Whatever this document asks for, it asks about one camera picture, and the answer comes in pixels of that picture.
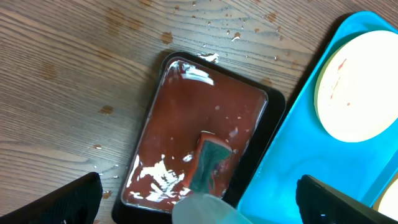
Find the wooden table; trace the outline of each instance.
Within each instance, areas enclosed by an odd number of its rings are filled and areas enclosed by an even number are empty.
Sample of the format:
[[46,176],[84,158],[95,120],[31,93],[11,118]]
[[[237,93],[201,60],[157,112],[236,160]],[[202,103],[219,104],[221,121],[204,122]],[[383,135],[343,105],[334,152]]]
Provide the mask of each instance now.
[[[289,98],[332,23],[396,0],[2,0],[0,215],[96,171],[111,209],[164,57],[219,65]],[[231,41],[235,33],[239,40]]]

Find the teal object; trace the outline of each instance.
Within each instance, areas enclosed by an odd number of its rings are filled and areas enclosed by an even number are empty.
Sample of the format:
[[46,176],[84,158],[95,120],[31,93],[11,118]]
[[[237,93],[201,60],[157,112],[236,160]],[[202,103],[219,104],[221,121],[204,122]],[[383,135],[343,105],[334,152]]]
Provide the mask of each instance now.
[[253,223],[302,223],[295,193],[304,174],[371,206],[397,172],[398,120],[367,141],[341,142],[325,131],[313,104],[327,59],[348,41],[374,30],[398,33],[373,12],[353,14],[336,31],[238,204],[238,211]]
[[217,168],[221,161],[228,158],[231,151],[224,146],[206,140],[200,151],[198,167],[193,175],[189,188],[198,193],[210,192],[214,188],[213,171]]

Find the black tray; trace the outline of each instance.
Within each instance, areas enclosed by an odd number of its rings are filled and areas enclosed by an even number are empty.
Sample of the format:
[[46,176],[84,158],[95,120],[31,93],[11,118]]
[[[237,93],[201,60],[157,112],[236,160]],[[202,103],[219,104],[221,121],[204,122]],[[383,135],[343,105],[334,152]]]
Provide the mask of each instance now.
[[[268,95],[267,107],[259,120],[257,129],[255,130],[250,140],[246,152],[242,155],[239,165],[233,173],[233,176],[229,183],[229,188],[223,197],[223,200],[225,202],[235,207],[239,203],[239,200],[246,190],[246,187],[249,185],[258,164],[260,163],[262,157],[267,151],[269,144],[272,142],[275,130],[278,127],[280,119],[286,108],[286,100],[283,94],[274,88],[245,78],[223,67],[220,67],[211,62],[207,62],[206,60],[203,60],[186,52],[174,52],[164,59],[162,67],[160,69],[159,77],[157,79],[157,86],[159,86],[160,81],[162,80],[162,77],[165,73],[165,67],[167,66],[168,62],[175,57],[185,58],[191,62],[198,63],[212,70],[218,71],[241,82],[264,90]],[[153,105],[158,88],[156,88],[152,94],[150,106],[148,106],[146,111],[146,117],[149,114],[150,108]],[[144,125],[145,123],[142,124],[141,132],[144,129]],[[134,150],[132,152],[133,156],[130,159],[130,166],[132,166],[131,162],[137,153],[136,151],[137,145],[134,146]],[[126,183],[123,182],[121,188],[119,189],[119,193],[116,197],[116,201],[112,211],[112,218],[116,223],[172,223],[171,214],[169,213],[157,212],[153,210],[147,210],[144,208],[137,208],[126,205],[121,198],[121,192],[123,191],[125,185]]]

